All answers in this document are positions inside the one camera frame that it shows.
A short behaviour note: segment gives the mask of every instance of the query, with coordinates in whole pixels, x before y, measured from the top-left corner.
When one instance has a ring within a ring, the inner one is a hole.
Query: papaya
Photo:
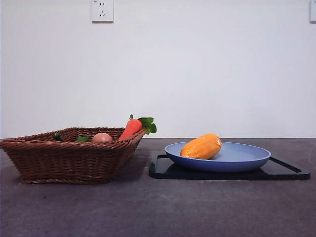
[[[221,139],[216,134],[207,133],[188,142],[182,148],[180,156],[196,159],[210,159],[219,153],[221,147]]]

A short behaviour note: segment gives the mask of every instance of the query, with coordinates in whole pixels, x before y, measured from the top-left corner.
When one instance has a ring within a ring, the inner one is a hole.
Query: green pepper
[[[76,142],[89,142],[90,139],[87,136],[80,136],[76,139]]]
[[[64,138],[62,138],[62,136],[61,136],[60,133],[58,133],[58,132],[55,132],[55,133],[53,134],[53,138],[55,138],[55,140],[56,140],[57,142],[64,142],[64,141],[65,141]]]

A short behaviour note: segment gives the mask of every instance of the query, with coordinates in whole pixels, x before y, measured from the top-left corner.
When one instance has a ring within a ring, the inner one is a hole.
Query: wall socket
[[[91,0],[93,23],[114,22],[114,0]]]

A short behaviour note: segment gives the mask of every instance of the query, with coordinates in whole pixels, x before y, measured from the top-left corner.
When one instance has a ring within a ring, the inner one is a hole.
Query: brown egg
[[[113,138],[104,132],[100,132],[98,134],[95,134],[91,140],[91,142],[112,142]]]

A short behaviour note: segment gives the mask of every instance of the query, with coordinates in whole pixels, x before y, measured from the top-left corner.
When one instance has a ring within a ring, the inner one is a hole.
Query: brown wicker basket
[[[119,141],[124,128],[72,127],[26,137],[4,139],[0,143],[25,183],[97,184],[112,180],[134,154],[144,130]],[[52,137],[59,132],[66,142]],[[78,136],[92,138],[105,132],[111,143],[74,142]]]

